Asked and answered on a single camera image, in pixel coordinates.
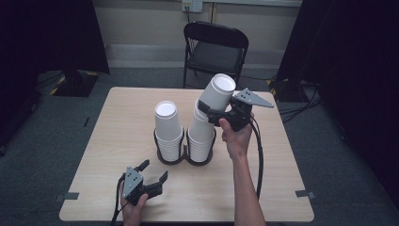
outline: electrical outlet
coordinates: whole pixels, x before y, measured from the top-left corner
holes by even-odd
[[[182,11],[186,12],[186,10],[190,12],[202,12],[202,2],[201,1],[182,1]]]

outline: table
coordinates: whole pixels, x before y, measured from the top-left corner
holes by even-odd
[[[143,222],[234,221],[232,162],[221,140],[221,128],[216,128],[213,159],[205,166],[196,167],[185,160],[168,166],[157,158],[152,136],[156,104],[174,102],[186,130],[201,93],[199,89],[112,88],[69,190],[78,192],[79,197],[64,201],[60,218],[109,221],[115,208],[118,179],[128,166],[136,167],[150,159],[150,165],[141,173],[144,185],[157,182],[166,170],[168,180],[164,183],[164,194],[147,201]],[[270,93],[256,93],[275,103]],[[254,106],[252,111],[262,135],[264,173],[260,204],[266,220],[312,221],[309,198],[298,198],[295,194],[305,187],[277,107]],[[254,135],[248,161],[256,185],[258,151]]]

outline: white wall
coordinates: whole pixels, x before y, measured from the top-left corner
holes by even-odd
[[[181,1],[94,0],[105,43],[184,46],[187,23]],[[234,26],[249,38],[249,50],[284,50],[293,29],[298,7],[251,6],[203,3],[202,13],[191,21],[210,21]]]

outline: forearm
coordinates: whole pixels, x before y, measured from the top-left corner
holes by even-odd
[[[247,158],[233,161],[235,225],[265,225],[263,212],[250,177]]]

